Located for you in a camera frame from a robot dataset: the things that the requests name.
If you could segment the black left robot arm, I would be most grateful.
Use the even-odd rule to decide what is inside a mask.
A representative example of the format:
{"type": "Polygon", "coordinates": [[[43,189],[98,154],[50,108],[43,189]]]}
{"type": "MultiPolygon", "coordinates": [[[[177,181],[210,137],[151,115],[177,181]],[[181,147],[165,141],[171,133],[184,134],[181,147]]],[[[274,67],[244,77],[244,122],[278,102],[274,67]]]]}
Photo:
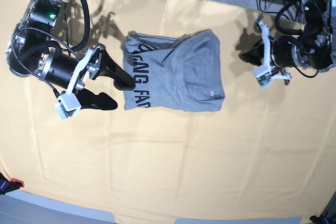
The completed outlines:
{"type": "Polygon", "coordinates": [[[257,79],[290,80],[286,70],[313,69],[327,72],[335,67],[335,0],[291,0],[275,17],[275,27],[282,36],[274,38],[269,27],[260,19],[256,21],[261,40],[240,54],[245,63],[255,66],[257,79]],[[306,24],[303,29],[285,28],[281,15],[301,1],[306,24]]]}

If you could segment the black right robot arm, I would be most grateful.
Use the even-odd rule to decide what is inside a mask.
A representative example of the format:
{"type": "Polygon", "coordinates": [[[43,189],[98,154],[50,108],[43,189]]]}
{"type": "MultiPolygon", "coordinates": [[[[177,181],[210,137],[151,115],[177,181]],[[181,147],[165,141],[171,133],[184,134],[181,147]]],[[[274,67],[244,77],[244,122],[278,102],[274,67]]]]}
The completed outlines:
{"type": "Polygon", "coordinates": [[[87,48],[90,38],[87,0],[80,0],[84,18],[81,41],[71,46],[51,33],[69,1],[30,0],[9,42],[6,52],[9,69],[16,76],[34,76],[50,86],[57,98],[55,107],[65,117],[81,109],[115,110],[118,105],[113,98],[89,91],[85,81],[109,77],[121,91],[134,90],[135,82],[109,56],[103,44],[87,48]]]}

